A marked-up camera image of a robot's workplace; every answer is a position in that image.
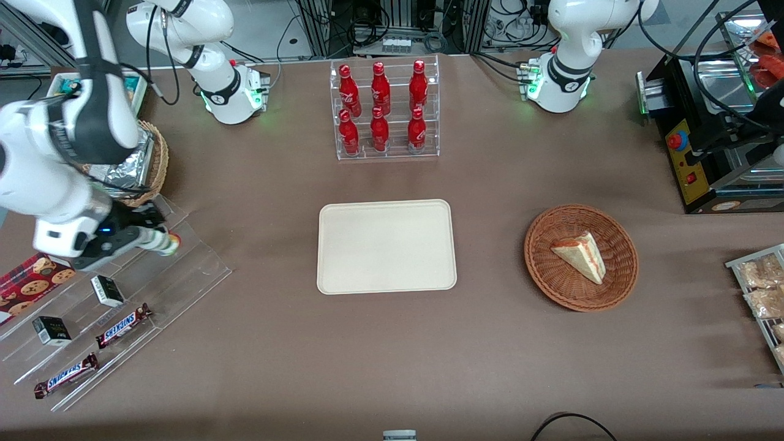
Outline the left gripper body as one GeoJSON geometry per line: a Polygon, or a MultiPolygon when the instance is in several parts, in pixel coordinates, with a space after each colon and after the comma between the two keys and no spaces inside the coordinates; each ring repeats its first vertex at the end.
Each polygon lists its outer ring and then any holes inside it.
{"type": "Polygon", "coordinates": [[[748,117],[775,137],[777,148],[772,158],[783,167],[783,78],[757,97],[753,110],[748,117]]]}

